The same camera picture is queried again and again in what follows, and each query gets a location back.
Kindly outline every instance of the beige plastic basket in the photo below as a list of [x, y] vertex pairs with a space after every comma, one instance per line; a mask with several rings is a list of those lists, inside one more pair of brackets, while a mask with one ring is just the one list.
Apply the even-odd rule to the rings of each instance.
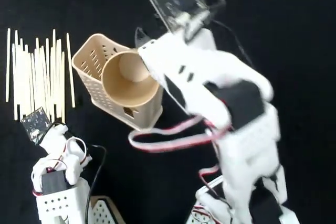
[[162, 114], [163, 89], [159, 86], [155, 96], [135, 108], [126, 108], [113, 102], [101, 83], [104, 65], [114, 55], [129, 51], [102, 34], [92, 35], [72, 58], [72, 66], [91, 95], [92, 103], [134, 129], [151, 128]]

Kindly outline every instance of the black table surface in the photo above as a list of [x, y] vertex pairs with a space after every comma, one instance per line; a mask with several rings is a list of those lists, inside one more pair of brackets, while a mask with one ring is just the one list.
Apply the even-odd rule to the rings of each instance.
[[[258, 71], [274, 86], [282, 131], [279, 155], [289, 196], [286, 206], [301, 223], [330, 223], [336, 197], [336, 0], [227, 2], [218, 20], [236, 32]], [[72, 52], [94, 33], [134, 47], [134, 29], [153, 13], [148, 0], [0, 0], [1, 223], [39, 223], [30, 172], [45, 156], [14, 122], [13, 99], [5, 103], [7, 28], [18, 29], [31, 46], [35, 37], [51, 38], [55, 28], [63, 41], [70, 33]], [[148, 24], [153, 28], [156, 23]], [[218, 27], [213, 32], [219, 49], [239, 55], [230, 34]], [[76, 73], [74, 80], [77, 107], [71, 108], [66, 87], [67, 124], [78, 137], [109, 151], [94, 194], [110, 196], [127, 223], [184, 223], [202, 186], [197, 171], [216, 162], [212, 148], [163, 154], [135, 150], [127, 140], [130, 128], [92, 105]], [[167, 95], [163, 106], [158, 127], [185, 118]], [[92, 155], [86, 172], [89, 183], [101, 158], [98, 152]]]

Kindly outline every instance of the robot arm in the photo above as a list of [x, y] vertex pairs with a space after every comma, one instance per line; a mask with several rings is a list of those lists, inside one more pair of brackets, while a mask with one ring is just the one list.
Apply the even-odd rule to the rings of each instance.
[[[213, 44], [209, 31], [203, 30], [204, 38], [198, 41]], [[230, 53], [198, 48], [197, 39], [187, 45], [181, 34], [167, 33], [138, 52], [152, 77], [187, 114], [201, 115], [217, 128], [231, 124], [230, 113], [207, 84], [222, 88], [246, 80], [258, 86], [265, 101], [272, 99], [273, 89], [265, 77]]]
[[[199, 200], [207, 202], [222, 223], [230, 223], [227, 218], [233, 215], [233, 223], [252, 224], [256, 217], [250, 213], [249, 203], [259, 179], [263, 178], [263, 186], [273, 194], [271, 198], [275, 200], [267, 200], [275, 202], [268, 204], [275, 212], [282, 211], [279, 205], [287, 199], [284, 170], [276, 147], [280, 139], [278, 115], [269, 103], [273, 89], [260, 73], [213, 45], [211, 32], [203, 29], [188, 45], [182, 32], [167, 33], [138, 51], [152, 77], [181, 109], [203, 118], [210, 125], [210, 135], [216, 135], [211, 140], [225, 180], [226, 201], [232, 209], [225, 207], [224, 213], [220, 213], [222, 202], [208, 196]], [[222, 131], [228, 127], [232, 130]], [[151, 132], [161, 133], [158, 129]]]

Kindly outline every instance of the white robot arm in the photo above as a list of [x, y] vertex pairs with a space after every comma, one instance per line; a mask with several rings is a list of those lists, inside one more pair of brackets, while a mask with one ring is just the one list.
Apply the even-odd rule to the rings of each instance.
[[[280, 139], [278, 115], [269, 103], [273, 97], [269, 81], [234, 55], [216, 50], [206, 29], [188, 45], [182, 33], [167, 33], [147, 42], [139, 54], [152, 77], [187, 114], [201, 116], [211, 125], [211, 134], [230, 127], [213, 141], [224, 175], [223, 191], [232, 211], [222, 216], [233, 215], [236, 223], [251, 224], [257, 217], [250, 214], [250, 198], [260, 179], [278, 205], [285, 202], [284, 169], [276, 145]], [[214, 202], [218, 201], [210, 200], [208, 206], [216, 212]]]
[[[199, 201], [217, 222], [297, 224], [296, 218], [286, 220], [288, 211], [280, 207], [287, 191], [270, 82], [236, 56], [216, 50], [211, 31], [202, 28], [213, 16], [204, 0], [150, 1], [169, 32], [139, 47], [139, 55], [151, 76], [195, 117], [169, 130], [133, 131], [130, 143], [161, 152], [212, 142], [225, 199], [199, 196]], [[175, 134], [202, 120], [208, 126], [203, 135], [153, 144], [134, 140], [141, 134]], [[261, 192], [257, 199], [256, 192]]]

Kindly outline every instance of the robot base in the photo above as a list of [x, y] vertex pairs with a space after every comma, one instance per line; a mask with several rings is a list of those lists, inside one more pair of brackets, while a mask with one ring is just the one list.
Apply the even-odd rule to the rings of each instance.
[[[68, 223], [85, 223], [85, 207], [89, 194], [89, 184], [79, 178], [77, 184], [65, 191], [36, 197], [39, 219], [42, 224], [60, 224], [63, 219]], [[88, 223], [94, 224], [91, 204], [88, 212]]]
[[[199, 201], [195, 203], [195, 206], [200, 206], [200, 205], [201, 204]], [[290, 209], [284, 206], [281, 206], [281, 210], [283, 212], [283, 214], [279, 218], [279, 221], [281, 224], [299, 224], [299, 220], [293, 211], [291, 211]], [[190, 214], [186, 224], [217, 224], [217, 223], [212, 218], [209, 218], [208, 214], [204, 214], [204, 215]]]

